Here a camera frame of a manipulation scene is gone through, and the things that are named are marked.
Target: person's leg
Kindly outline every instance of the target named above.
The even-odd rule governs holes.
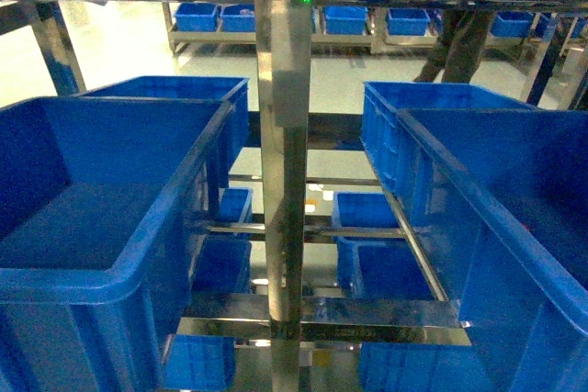
[[[416,83],[434,82],[435,78],[445,68],[451,42],[463,14],[465,14],[463,11],[447,10],[443,12],[443,32],[429,52],[421,73],[414,79]]]
[[[459,21],[447,55],[443,83],[469,83],[480,67],[488,31],[496,14],[469,11]]]

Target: rack leg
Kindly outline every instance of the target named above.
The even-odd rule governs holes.
[[[299,390],[311,0],[255,0],[274,391]]]
[[[163,2],[162,9],[164,11],[164,20],[165,20],[165,32],[167,33],[167,43],[169,44],[169,49],[175,55],[177,51],[177,43],[170,38],[169,33],[172,32],[174,29],[174,21],[172,20],[172,10],[169,7],[169,3]]]
[[[386,49],[386,15],[388,8],[376,8],[374,11],[374,39],[371,41],[371,53],[382,54]]]
[[[558,109],[588,110],[588,50],[584,49]]]
[[[564,48],[573,20],[568,17],[555,16],[545,31],[543,41],[537,48],[537,54],[526,78],[521,92],[521,101],[537,106],[548,85],[553,68]]]
[[[82,71],[59,3],[38,3],[34,11],[38,17],[31,21],[31,26],[57,95],[85,92]]]

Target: shelving unit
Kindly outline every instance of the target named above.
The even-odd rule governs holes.
[[[56,0],[27,0],[39,15],[41,50],[48,63],[56,89],[71,94],[85,89],[80,69],[71,51],[71,41]],[[216,3],[251,0],[149,0],[154,2],[211,1]],[[435,301],[378,301],[348,298],[303,297],[301,290],[302,250],[305,231],[314,234],[348,235],[350,231],[316,228],[305,219],[304,199],[307,151],[332,148],[337,140],[356,138],[360,118],[336,114],[309,114],[312,5],[362,5],[385,7],[434,7],[488,10],[586,12],[588,0],[254,0],[257,32],[253,35],[225,34],[224,41],[255,41],[258,60],[259,117],[261,139],[265,226],[230,226],[229,231],[264,234],[266,238],[267,297],[258,295],[195,296],[180,325],[182,333],[229,335],[245,339],[271,340],[272,384],[276,392],[300,390],[300,342],[418,342],[469,344],[464,325],[458,321],[447,293],[438,282],[406,221],[394,195],[386,194],[401,222],[401,231],[371,231],[382,236],[396,234],[406,238],[421,265]],[[166,16],[171,40],[179,39]],[[546,33],[538,43],[537,57],[523,92],[525,101],[537,104],[563,50],[572,20]],[[385,35],[376,32],[379,44],[388,45]],[[202,36],[190,36],[202,41]],[[348,42],[338,36],[315,36],[324,44]],[[360,36],[361,46],[378,43],[371,36]],[[570,108],[586,107],[588,74],[586,59],[562,102]],[[365,231],[356,234],[365,235]]]
[[[189,32],[177,29],[173,20],[171,7],[169,3],[162,3],[164,11],[165,26],[167,29],[167,39],[172,53],[176,54],[189,43],[208,43],[208,44],[236,44],[236,45],[254,45],[255,34],[253,32],[225,32],[221,25],[216,32]],[[367,21],[366,34],[363,36],[354,35],[333,35],[325,32],[324,18],[322,9],[318,8],[315,15],[316,30],[312,33],[312,45],[332,45],[345,47],[367,47],[371,48],[372,54],[394,52],[398,49],[406,48],[432,48],[435,45],[438,31],[435,25],[430,25],[429,30],[424,36],[392,36],[386,31],[386,9],[375,8],[373,14]],[[537,46],[541,39],[533,37],[533,28],[531,28],[529,37],[520,38],[501,38],[489,35],[486,39],[486,48],[493,50],[507,50],[528,44]],[[567,38],[564,50],[569,47],[584,46],[584,39]]]

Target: floor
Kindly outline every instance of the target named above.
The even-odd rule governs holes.
[[[173,57],[167,44],[162,8],[156,3],[109,2],[105,6],[79,1],[62,2],[87,88],[145,74],[220,75],[251,78],[249,106],[256,110],[256,59],[253,47],[191,45]],[[30,27],[0,38],[0,106],[40,95],[55,95]],[[362,113],[363,84],[367,80],[409,82],[419,73],[425,54],[406,50],[397,55],[370,56],[366,50],[317,50],[311,63],[311,111]],[[520,96],[525,76],[504,57],[485,60],[473,83],[511,97]],[[544,95],[540,106],[555,108],[557,100]],[[235,174],[261,174],[259,150],[243,150]],[[310,151],[309,176],[373,178],[363,152]],[[261,185],[254,187],[254,212],[263,212]],[[312,185],[308,199],[314,214],[330,215],[334,187]],[[305,285],[334,286],[336,249],[333,244],[305,248]],[[252,278],[264,278],[264,244],[256,242]],[[268,351],[239,351],[233,390],[269,390]],[[328,369],[307,375],[308,390],[360,390],[353,353],[330,355]]]

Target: blue storage crate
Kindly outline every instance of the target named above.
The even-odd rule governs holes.
[[[193,226],[218,209],[210,165],[227,110],[84,97],[0,111],[5,389],[160,386],[206,236]]]
[[[219,20],[219,7],[213,4],[182,4],[175,11],[178,31],[214,32]]]
[[[528,36],[532,24],[533,15],[531,13],[498,13],[490,32],[494,37],[524,38]]]
[[[251,188],[233,187],[225,189],[220,199],[218,222],[249,223],[253,220],[253,195]],[[249,239],[249,233],[215,233],[215,236],[233,236],[236,239]]]
[[[355,247],[353,296],[432,300],[404,240]],[[359,380],[367,392],[494,392],[471,347],[363,343]]]
[[[398,198],[496,389],[588,390],[588,115],[398,117]]]
[[[332,215],[333,227],[373,227],[397,229],[386,197],[382,193],[336,192]],[[354,267],[354,248],[367,238],[346,238],[335,236],[337,244],[337,281],[344,289],[350,288]]]
[[[249,138],[247,79],[240,77],[192,77],[149,75],[110,84],[80,96],[137,96],[190,98],[234,103],[232,113],[220,135],[220,185],[229,185],[229,171]]]
[[[363,343],[359,383],[366,392],[495,392],[470,347]]]
[[[363,6],[326,6],[324,23],[327,34],[362,35],[366,32],[367,11]]]
[[[545,31],[548,28],[550,16],[546,14],[541,14],[539,16],[539,21],[537,22],[537,27],[535,28],[535,35],[537,37],[543,38],[545,35]],[[586,26],[586,17],[578,17],[578,21],[576,22],[576,26],[574,27],[573,31],[571,32],[571,38],[577,39],[582,35],[582,31]]]
[[[382,185],[391,192],[396,185],[399,153],[396,112],[407,107],[535,109],[470,84],[365,82],[361,140]]]
[[[391,9],[388,12],[388,33],[391,36],[423,36],[430,22],[423,9]]]
[[[248,241],[208,238],[198,257],[193,289],[215,293],[249,291]],[[178,335],[165,369],[165,387],[224,390],[235,374],[233,337]]]
[[[220,12],[225,32],[255,32],[255,5],[225,6]]]
[[[411,247],[404,239],[356,241],[352,253],[353,297],[433,300]]]

